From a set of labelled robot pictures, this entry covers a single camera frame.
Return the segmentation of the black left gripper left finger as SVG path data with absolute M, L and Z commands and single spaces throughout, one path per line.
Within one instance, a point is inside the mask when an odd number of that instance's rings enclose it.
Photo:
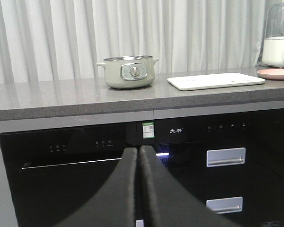
M 136 148 L 126 148 L 103 186 L 58 226 L 134 227 L 137 157 Z

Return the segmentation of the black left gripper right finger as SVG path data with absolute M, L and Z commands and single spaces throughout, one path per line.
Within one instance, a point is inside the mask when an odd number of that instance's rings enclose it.
M 139 150 L 145 222 L 148 227 L 235 227 L 189 193 L 156 157 L 152 146 Z

